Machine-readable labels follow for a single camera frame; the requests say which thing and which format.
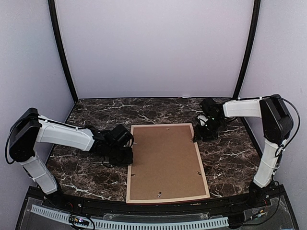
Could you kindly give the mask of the black front rail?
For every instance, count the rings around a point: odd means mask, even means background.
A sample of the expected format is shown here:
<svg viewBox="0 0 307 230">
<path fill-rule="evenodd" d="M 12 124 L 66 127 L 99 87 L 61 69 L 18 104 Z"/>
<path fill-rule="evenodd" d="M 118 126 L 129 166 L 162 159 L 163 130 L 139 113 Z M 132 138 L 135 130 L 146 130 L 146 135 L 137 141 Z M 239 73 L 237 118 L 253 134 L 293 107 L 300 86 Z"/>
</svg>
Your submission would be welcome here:
<svg viewBox="0 0 307 230">
<path fill-rule="evenodd" d="M 185 215 L 209 213 L 221 215 L 236 215 L 250 209 L 247 199 L 248 194 L 235 195 L 225 198 L 214 198 L 202 200 L 200 202 L 185 202 L 178 204 L 158 204 L 158 205 L 129 205 L 120 201 L 106 201 L 99 199 L 84 198 L 73 195 L 64 195 L 65 203 L 63 206 L 56 205 L 55 200 L 49 201 L 44 198 L 40 189 L 29 187 L 24 201 L 33 198 L 39 204 L 47 207 L 58 208 L 71 211 L 75 214 L 102 217 L 106 214 L 124 214 L 124 215 Z"/>
</svg>

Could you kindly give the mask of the black corner post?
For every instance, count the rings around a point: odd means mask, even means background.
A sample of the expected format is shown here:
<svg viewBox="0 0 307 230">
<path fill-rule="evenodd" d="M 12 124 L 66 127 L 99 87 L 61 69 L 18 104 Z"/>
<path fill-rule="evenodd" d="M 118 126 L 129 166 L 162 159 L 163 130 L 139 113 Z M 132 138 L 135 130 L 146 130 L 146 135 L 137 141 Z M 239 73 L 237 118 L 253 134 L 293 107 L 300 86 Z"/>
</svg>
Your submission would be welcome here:
<svg viewBox="0 0 307 230">
<path fill-rule="evenodd" d="M 236 99 L 239 97 L 242 86 L 243 86 L 243 82 L 244 82 L 245 75 L 248 69 L 248 64 L 249 64 L 249 60 L 250 60 L 250 56 L 251 56 L 251 52 L 252 52 L 252 48 L 254 44 L 254 39 L 255 39 L 259 14 L 260 14 L 260 6 L 261 6 L 261 0 L 254 0 L 247 44 L 246 44 L 246 48 L 245 48 L 245 52 L 244 52 L 244 56 L 242 60 L 242 65 L 240 68 L 240 72 L 238 75 L 238 79 L 236 82 L 236 86 L 235 86 L 235 90 L 234 90 L 232 99 Z"/>
<path fill-rule="evenodd" d="M 59 20 L 57 16 L 56 2 L 54 0 L 48 0 L 48 8 L 49 8 L 49 14 L 50 14 L 50 19 L 51 19 L 53 34 L 54 34 L 60 62 L 62 65 L 62 69 L 64 72 L 65 80 L 68 85 L 73 102 L 77 103 L 79 98 L 77 96 L 77 92 L 76 92 L 76 89 L 73 83 L 70 68 L 68 65 L 67 58 L 66 58 L 66 53 L 64 50 L 64 45 L 63 45 L 61 32 L 60 32 Z"/>
</svg>

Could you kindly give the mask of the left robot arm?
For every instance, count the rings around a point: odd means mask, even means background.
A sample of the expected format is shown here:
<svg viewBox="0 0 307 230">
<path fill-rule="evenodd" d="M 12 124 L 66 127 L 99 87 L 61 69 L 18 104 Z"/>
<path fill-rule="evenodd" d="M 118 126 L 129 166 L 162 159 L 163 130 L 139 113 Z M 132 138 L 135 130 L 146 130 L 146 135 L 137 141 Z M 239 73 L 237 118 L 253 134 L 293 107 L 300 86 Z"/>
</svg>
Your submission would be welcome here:
<svg viewBox="0 0 307 230">
<path fill-rule="evenodd" d="M 42 116 L 29 108 L 10 128 L 5 144 L 7 164 L 19 163 L 32 177 L 57 209 L 63 209 L 68 199 L 60 185 L 38 157 L 36 143 L 51 143 L 72 147 L 107 158 L 112 166 L 133 163 L 133 135 L 123 126 L 99 130 L 93 126 L 73 126 Z"/>
</svg>

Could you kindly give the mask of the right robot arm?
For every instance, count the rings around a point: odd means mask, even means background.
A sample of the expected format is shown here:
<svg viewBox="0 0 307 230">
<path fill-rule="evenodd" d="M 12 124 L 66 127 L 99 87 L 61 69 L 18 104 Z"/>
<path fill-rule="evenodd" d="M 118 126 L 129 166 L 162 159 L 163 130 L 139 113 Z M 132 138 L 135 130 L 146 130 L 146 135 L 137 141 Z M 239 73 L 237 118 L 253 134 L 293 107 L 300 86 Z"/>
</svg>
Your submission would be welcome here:
<svg viewBox="0 0 307 230">
<path fill-rule="evenodd" d="M 301 118 L 297 108 L 279 94 L 237 98 L 222 103 L 205 98 L 200 108 L 202 113 L 196 116 L 193 142 L 218 139 L 219 130 L 232 118 L 259 120 L 263 149 L 257 172 L 245 196 L 245 204 L 255 208 L 273 183 L 283 152 L 298 134 Z"/>
</svg>

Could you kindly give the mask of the left black corner post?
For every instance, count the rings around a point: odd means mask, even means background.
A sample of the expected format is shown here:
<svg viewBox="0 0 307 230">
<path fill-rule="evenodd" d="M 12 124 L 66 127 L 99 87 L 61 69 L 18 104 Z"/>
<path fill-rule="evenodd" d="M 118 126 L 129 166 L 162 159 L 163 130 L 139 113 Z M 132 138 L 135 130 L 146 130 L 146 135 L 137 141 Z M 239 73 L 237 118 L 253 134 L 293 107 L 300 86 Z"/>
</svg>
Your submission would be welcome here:
<svg viewBox="0 0 307 230">
<path fill-rule="evenodd" d="M 62 65 L 62 69 L 64 72 L 65 80 L 68 85 L 73 102 L 77 103 L 79 98 L 77 96 L 77 92 L 76 92 L 76 89 L 73 83 L 70 68 L 68 65 L 67 58 L 66 58 L 66 53 L 64 50 L 64 45 L 63 45 L 61 32 L 60 32 L 59 20 L 57 16 L 56 2 L 54 0 L 48 0 L 48 8 L 49 8 L 49 14 L 50 14 L 50 19 L 51 19 L 53 34 L 54 34 L 60 62 Z"/>
</svg>

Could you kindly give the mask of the right black corner post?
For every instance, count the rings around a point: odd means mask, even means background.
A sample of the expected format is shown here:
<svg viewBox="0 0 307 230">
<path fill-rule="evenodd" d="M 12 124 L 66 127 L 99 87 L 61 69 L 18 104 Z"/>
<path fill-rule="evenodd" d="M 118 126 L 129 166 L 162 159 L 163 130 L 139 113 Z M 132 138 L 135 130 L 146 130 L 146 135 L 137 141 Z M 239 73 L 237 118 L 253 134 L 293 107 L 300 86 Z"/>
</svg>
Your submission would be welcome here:
<svg viewBox="0 0 307 230">
<path fill-rule="evenodd" d="M 254 44 L 254 39 L 255 39 L 259 14 L 260 14 L 260 6 L 261 6 L 261 0 L 254 0 L 247 44 L 246 44 L 246 48 L 245 48 L 245 52 L 244 52 L 244 56 L 242 60 L 242 65 L 240 68 L 240 72 L 238 75 L 238 79 L 236 82 L 236 86 L 235 86 L 235 90 L 234 90 L 232 99 L 236 99 L 239 97 L 242 86 L 243 86 L 243 82 L 244 82 L 245 75 L 248 69 L 248 64 L 249 64 L 249 60 L 250 60 L 250 56 L 251 56 L 251 52 L 252 52 L 252 48 Z"/>
</svg>

